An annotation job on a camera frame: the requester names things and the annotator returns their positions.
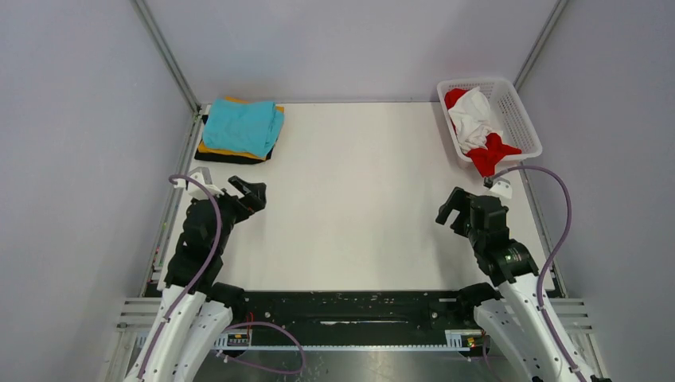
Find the white t shirt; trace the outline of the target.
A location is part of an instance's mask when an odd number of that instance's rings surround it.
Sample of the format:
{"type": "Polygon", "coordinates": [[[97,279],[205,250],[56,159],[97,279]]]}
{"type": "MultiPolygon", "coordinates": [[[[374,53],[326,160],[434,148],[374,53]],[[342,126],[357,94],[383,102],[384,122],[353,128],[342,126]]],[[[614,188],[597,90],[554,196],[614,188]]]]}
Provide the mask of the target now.
{"type": "Polygon", "coordinates": [[[489,100],[480,88],[452,88],[446,94],[445,101],[463,154],[468,155],[475,149],[486,149],[487,139],[492,134],[502,137],[502,130],[493,122],[489,100]]]}

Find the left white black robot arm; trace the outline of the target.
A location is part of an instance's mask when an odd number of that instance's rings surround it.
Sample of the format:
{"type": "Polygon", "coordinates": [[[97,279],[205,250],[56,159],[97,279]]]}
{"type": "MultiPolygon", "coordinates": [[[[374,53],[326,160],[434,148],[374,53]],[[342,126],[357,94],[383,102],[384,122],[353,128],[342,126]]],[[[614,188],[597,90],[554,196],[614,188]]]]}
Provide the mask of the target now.
{"type": "Polygon", "coordinates": [[[174,174],[170,183],[191,195],[174,255],[166,267],[166,288],[146,342],[127,381],[168,381],[197,312],[215,287],[224,248],[233,227],[265,209],[267,186],[238,176],[229,194],[197,174],[174,174]]]}

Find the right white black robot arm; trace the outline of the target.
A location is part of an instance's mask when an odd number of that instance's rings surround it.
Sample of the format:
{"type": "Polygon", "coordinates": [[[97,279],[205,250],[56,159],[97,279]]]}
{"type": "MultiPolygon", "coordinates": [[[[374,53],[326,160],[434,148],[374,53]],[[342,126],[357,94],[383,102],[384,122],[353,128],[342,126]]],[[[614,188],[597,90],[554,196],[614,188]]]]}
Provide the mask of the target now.
{"type": "Polygon", "coordinates": [[[479,326],[524,381],[601,381],[565,332],[550,300],[538,285],[539,269],[527,247],[511,238],[508,208],[490,195],[456,187],[439,207],[437,224],[470,242],[489,282],[459,291],[456,315],[469,328],[479,326]]]}

